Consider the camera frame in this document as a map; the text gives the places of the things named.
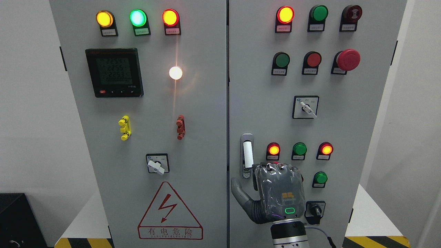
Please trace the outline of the grey robotic humanoid hand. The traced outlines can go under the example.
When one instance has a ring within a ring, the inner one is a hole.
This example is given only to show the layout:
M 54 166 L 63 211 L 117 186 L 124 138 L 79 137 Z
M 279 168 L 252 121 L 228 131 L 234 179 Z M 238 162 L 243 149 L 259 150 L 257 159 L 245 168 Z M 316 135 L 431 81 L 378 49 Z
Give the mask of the grey robotic humanoid hand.
M 306 200 L 302 174 L 291 164 L 261 162 L 253 165 L 253 187 L 260 200 L 253 200 L 238 179 L 230 180 L 231 192 L 239 205 L 256 224 L 299 219 Z

